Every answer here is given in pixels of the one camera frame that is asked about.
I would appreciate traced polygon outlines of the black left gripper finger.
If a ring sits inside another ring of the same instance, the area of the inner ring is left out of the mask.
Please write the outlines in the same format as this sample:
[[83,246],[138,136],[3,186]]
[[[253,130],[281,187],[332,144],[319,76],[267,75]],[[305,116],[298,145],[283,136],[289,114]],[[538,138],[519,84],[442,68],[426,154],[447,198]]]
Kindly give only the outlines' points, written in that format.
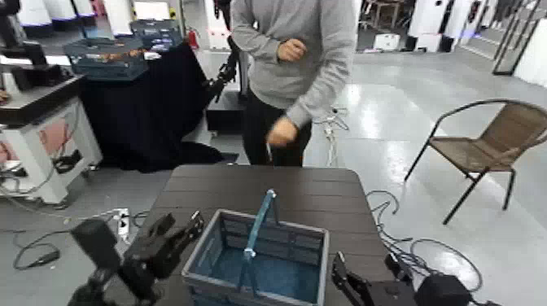
[[175,218],[173,217],[172,213],[163,215],[149,228],[147,236],[149,238],[163,236],[173,227],[174,224]]
[[169,239],[169,257],[179,257],[182,252],[198,239],[205,225],[201,211],[195,211],[189,219],[186,227],[177,231]]

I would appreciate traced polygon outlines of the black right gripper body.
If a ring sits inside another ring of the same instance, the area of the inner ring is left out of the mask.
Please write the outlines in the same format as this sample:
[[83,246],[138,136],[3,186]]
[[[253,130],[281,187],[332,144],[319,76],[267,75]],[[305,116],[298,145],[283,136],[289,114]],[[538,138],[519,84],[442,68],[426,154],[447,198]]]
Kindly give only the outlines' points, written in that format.
[[366,304],[373,306],[417,306],[414,290],[397,281],[368,282]]

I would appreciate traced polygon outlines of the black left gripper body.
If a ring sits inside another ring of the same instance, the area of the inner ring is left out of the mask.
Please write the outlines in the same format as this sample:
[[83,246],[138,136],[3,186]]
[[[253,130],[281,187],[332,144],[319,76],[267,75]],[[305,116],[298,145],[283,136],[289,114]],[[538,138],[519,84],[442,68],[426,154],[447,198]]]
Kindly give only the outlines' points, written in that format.
[[166,278],[170,272],[165,261],[173,248],[167,236],[136,237],[124,253],[120,278],[140,301],[157,301],[154,289],[157,279]]

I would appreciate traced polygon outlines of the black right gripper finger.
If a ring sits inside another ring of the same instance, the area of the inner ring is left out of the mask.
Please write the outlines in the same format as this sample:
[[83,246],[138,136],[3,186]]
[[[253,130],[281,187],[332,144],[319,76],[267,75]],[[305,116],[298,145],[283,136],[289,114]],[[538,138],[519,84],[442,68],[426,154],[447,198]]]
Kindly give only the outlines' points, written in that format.
[[410,267],[397,254],[388,253],[384,258],[384,264],[396,280],[406,285],[413,284],[414,276]]
[[331,280],[353,306],[371,305],[367,282],[347,268],[344,254],[337,251],[331,267]]

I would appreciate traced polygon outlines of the person's right hand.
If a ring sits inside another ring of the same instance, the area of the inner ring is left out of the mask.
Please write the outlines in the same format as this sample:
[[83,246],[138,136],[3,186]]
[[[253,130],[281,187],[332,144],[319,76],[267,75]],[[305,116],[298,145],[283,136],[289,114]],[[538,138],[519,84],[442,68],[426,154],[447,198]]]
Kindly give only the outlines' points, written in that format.
[[297,62],[307,53],[307,46],[299,39],[288,39],[279,44],[277,48],[277,58],[284,62]]

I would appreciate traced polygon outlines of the person's left hand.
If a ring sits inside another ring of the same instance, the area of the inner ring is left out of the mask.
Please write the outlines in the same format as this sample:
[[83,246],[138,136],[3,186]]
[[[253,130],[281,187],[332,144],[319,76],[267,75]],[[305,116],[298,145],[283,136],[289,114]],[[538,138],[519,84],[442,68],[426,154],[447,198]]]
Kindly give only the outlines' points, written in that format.
[[294,142],[298,128],[286,116],[280,117],[266,136],[266,143],[270,146],[283,147]]

